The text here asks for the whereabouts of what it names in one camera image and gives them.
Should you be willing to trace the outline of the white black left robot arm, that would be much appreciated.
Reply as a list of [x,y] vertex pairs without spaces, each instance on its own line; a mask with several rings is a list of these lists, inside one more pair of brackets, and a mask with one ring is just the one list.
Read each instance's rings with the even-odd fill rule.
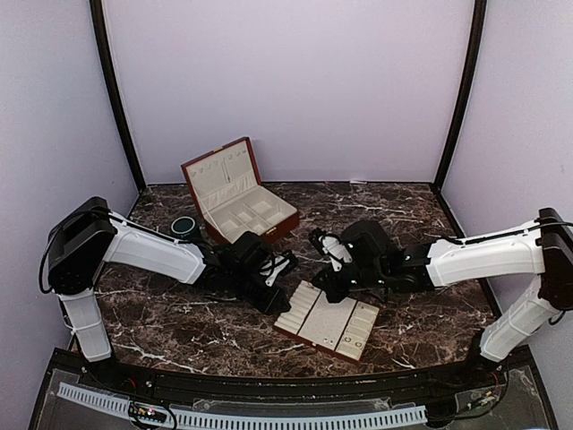
[[49,232],[38,268],[38,287],[55,294],[90,373],[108,391],[126,383],[125,369],[113,359],[94,288],[104,265],[120,263],[158,273],[182,284],[224,291],[262,314],[290,308],[277,285],[298,264],[291,251],[273,252],[260,236],[246,231],[232,244],[211,246],[181,239],[126,219],[101,197],[89,198]]

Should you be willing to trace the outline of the red jewelry tray insert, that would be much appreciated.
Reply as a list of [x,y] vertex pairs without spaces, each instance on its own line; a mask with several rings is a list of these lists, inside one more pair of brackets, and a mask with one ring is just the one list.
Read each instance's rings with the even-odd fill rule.
[[[331,304],[322,290],[305,280],[289,303],[291,309],[275,321],[275,331],[334,357],[352,363],[360,361],[378,317],[378,307],[350,297]],[[345,337],[361,341],[363,349],[354,354],[340,351],[338,346]],[[323,343],[325,339],[334,340],[335,347],[328,348]]]

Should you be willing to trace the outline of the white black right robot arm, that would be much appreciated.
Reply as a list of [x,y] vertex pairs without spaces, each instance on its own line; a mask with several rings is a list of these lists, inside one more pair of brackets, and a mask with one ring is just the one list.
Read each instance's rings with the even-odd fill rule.
[[381,224],[359,220],[336,235],[314,229],[309,240],[330,260],[312,284],[338,303],[354,288],[419,293],[466,280],[531,274],[522,295],[475,336],[458,382],[478,387],[499,363],[544,323],[554,325],[572,309],[572,225],[553,208],[518,227],[473,237],[442,236],[398,247]]

